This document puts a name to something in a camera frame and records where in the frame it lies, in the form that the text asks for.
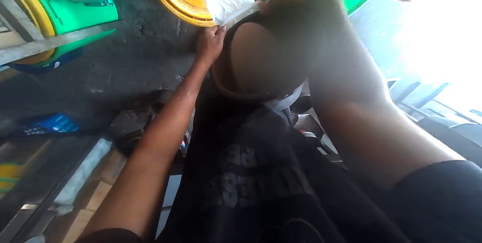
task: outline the concrete floor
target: concrete floor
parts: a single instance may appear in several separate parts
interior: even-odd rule
[[[84,47],[83,57],[41,75],[19,74],[0,84],[3,120],[63,112],[84,129],[109,123],[133,99],[174,90],[187,73],[201,28],[187,24],[158,0],[114,0],[125,21],[113,35]],[[387,78],[407,75],[396,34],[409,3],[371,0],[352,17]]]

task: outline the person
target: person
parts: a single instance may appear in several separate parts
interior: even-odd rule
[[[198,101],[180,187],[157,241],[481,241],[481,169],[392,103],[342,0],[268,0],[261,14],[280,11],[297,16],[291,31],[319,57],[309,76],[312,103],[347,170],[261,105]],[[225,34],[214,26],[201,35],[189,73],[78,242],[154,241],[171,162]]]

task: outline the hand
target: hand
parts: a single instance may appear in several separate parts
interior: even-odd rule
[[[196,60],[209,63],[209,66],[211,66],[223,50],[225,35],[225,25],[206,28],[198,39]]]

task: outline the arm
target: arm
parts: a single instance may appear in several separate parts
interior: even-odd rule
[[[263,12],[303,5],[297,29],[308,38],[303,46],[312,43],[308,52],[317,58],[309,77],[313,107],[346,166],[389,189],[430,164],[463,160],[392,103],[382,73],[356,36],[342,2],[272,0]]]
[[[130,156],[116,183],[84,230],[128,229],[141,238],[162,204],[172,160],[184,138],[204,76],[223,47],[226,27],[206,29],[198,41],[196,59]]]

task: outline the blue object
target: blue object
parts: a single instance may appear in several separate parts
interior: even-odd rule
[[[22,127],[22,134],[35,135],[45,133],[62,133],[78,131],[80,126],[63,113],[55,113],[48,117],[35,119]]]
[[[58,68],[62,65],[69,63],[72,60],[78,59],[84,55],[83,48],[74,49],[68,53],[61,55],[55,61],[45,65],[45,66],[36,66],[37,64],[16,64],[16,63],[9,63],[7,64],[10,68],[20,71],[22,73],[27,74],[45,74],[52,71],[55,68]]]

